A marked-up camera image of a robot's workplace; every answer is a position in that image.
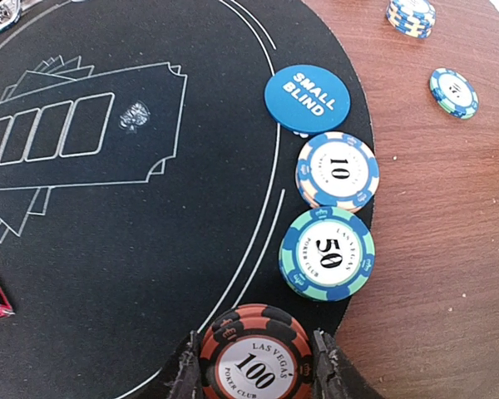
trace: blue and white poker chip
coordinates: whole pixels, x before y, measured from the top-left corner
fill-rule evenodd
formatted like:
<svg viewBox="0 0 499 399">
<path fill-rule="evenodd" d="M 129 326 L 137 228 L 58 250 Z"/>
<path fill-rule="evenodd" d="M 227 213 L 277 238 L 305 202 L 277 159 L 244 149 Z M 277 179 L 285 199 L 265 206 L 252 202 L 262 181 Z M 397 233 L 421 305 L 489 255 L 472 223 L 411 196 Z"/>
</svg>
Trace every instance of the blue and white poker chip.
<svg viewBox="0 0 499 399">
<path fill-rule="evenodd" d="M 477 92 L 460 73 L 438 68 L 432 73 L 429 84 L 437 103 L 448 113 L 460 119 L 469 119 L 477 113 Z"/>
<path fill-rule="evenodd" d="M 317 135 L 331 131 L 348 116 L 348 88 L 332 72 L 313 65 L 287 66 L 264 89 L 272 117 L 286 129 Z"/>
<path fill-rule="evenodd" d="M 374 265 L 375 245 L 366 225 L 331 206 L 301 214 L 279 250 L 279 269 L 287 284 L 315 301 L 353 295 L 368 281 Z"/>
<path fill-rule="evenodd" d="M 299 152 L 299 191 L 320 206 L 356 212 L 375 195 L 379 168 L 375 155 L 361 140 L 339 131 L 317 135 Z"/>
</svg>

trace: black playing surface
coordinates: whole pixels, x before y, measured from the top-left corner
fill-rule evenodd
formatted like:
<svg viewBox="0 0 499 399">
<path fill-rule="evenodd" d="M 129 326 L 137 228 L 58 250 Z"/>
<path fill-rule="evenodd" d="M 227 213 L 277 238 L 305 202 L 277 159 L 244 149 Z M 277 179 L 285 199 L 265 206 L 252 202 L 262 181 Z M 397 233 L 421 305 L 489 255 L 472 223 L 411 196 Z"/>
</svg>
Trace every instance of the black playing surface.
<svg viewBox="0 0 499 399">
<path fill-rule="evenodd" d="M 283 282 L 305 140 L 263 101 L 279 69 L 358 78 L 298 0 L 43 3 L 0 37 L 0 399 L 127 397 L 192 329 L 270 303 L 333 332 L 347 301 Z M 373 204 L 359 215 L 368 225 Z"/>
</svg>

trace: wooden table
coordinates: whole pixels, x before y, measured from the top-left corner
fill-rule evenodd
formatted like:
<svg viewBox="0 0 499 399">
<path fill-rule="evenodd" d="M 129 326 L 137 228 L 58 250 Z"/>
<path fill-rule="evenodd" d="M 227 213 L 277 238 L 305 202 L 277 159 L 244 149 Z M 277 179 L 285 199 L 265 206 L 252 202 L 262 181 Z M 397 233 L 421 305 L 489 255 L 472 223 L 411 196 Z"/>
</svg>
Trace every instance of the wooden table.
<svg viewBox="0 0 499 399">
<path fill-rule="evenodd" d="M 381 168 L 377 262 L 338 343 L 388 399 L 499 399 L 499 13 L 433 0 L 426 41 L 385 20 L 386 0 L 306 0 L 349 54 Z M 449 67 L 476 88 L 469 121 L 428 79 Z"/>
</svg>

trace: poker chip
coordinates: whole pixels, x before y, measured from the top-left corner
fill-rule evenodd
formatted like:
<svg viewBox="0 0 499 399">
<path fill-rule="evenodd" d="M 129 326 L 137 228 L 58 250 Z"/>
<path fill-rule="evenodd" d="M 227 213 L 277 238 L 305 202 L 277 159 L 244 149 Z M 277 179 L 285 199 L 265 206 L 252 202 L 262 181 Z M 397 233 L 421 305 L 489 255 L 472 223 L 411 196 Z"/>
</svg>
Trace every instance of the poker chip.
<svg viewBox="0 0 499 399">
<path fill-rule="evenodd" d="M 299 322 L 286 313 L 284 310 L 275 308 L 271 305 L 265 305 L 262 303 L 250 303 L 247 305 L 241 305 L 237 308 L 232 308 L 225 313 L 222 313 L 207 329 L 205 332 L 204 341 L 207 341 L 209 337 L 220 330 L 224 325 L 232 323 L 234 321 L 240 320 L 241 318 L 254 318 L 254 317 L 264 317 L 272 318 L 278 322 L 282 322 L 287 326 L 290 326 L 296 330 L 299 335 L 309 341 L 307 333 L 299 324 Z"/>
<path fill-rule="evenodd" d="M 306 397 L 312 383 L 310 345 L 296 329 L 264 316 L 240 317 L 204 340 L 200 354 L 206 397 Z"/>
<path fill-rule="evenodd" d="M 469 119 L 477 113 L 477 92 L 458 72 L 438 68 L 432 73 L 429 85 L 437 103 L 449 114 L 460 119 Z"/>
<path fill-rule="evenodd" d="M 369 279 L 375 246 L 368 228 L 354 214 L 321 207 L 301 214 L 289 227 L 279 250 L 279 270 L 299 295 L 339 301 Z"/>
<path fill-rule="evenodd" d="M 425 39 L 432 33 L 436 10 L 428 0 L 391 0 L 386 18 L 401 33 Z"/>
<path fill-rule="evenodd" d="M 270 115 L 295 135 L 331 131 L 348 116 L 348 88 L 331 71 L 314 65 L 293 65 L 278 71 L 264 89 Z"/>
<path fill-rule="evenodd" d="M 364 207 L 379 184 L 373 152 L 361 140 L 339 131 L 305 143 L 295 175 L 299 193 L 311 207 L 337 206 L 350 212 Z"/>
</svg>

